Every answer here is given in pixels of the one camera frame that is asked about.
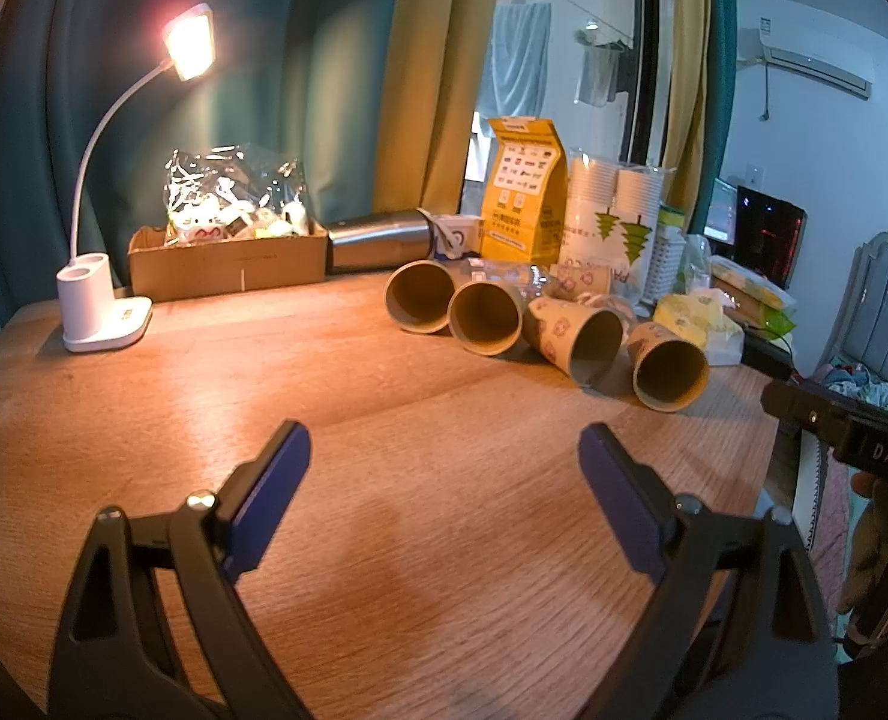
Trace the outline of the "gloved right hand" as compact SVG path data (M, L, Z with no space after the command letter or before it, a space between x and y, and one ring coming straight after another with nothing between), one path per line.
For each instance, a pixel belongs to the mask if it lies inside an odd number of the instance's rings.
M838 601L838 613L853 609L882 580L888 564L888 483L867 472L851 476L851 489L867 499L853 533L851 557Z

